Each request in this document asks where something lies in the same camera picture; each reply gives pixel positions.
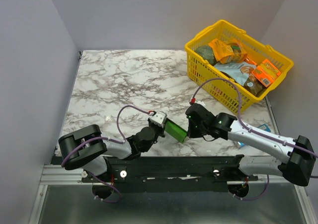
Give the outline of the green paper box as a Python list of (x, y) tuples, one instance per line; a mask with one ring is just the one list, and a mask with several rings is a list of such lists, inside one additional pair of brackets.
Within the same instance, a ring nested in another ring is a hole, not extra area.
[(187, 137), (187, 131), (169, 118), (167, 118), (165, 122), (165, 132), (179, 143), (184, 143)]

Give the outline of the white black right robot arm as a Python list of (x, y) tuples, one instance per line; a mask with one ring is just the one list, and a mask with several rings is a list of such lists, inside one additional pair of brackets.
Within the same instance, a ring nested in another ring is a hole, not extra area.
[(309, 184), (316, 156), (311, 142), (304, 136), (297, 139), (266, 132), (239, 118), (219, 113), (213, 115), (204, 106), (194, 103), (185, 112), (191, 139), (205, 135), (213, 139), (244, 143), (267, 153), (268, 157), (243, 157), (229, 167), (229, 176), (240, 180), (245, 175), (265, 174), (282, 176), (290, 183), (306, 187)]

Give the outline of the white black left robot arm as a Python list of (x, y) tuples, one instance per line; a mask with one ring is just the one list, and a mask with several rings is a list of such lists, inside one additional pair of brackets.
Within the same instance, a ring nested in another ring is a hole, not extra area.
[(61, 166), (65, 170), (83, 168), (93, 173), (100, 182), (110, 177), (110, 169), (102, 155), (110, 155), (121, 160), (134, 160), (147, 152), (158, 137), (164, 137), (166, 117), (154, 115), (148, 119), (148, 126), (136, 134), (119, 139), (103, 137), (98, 125), (89, 125), (62, 136), (58, 144), (62, 154)]

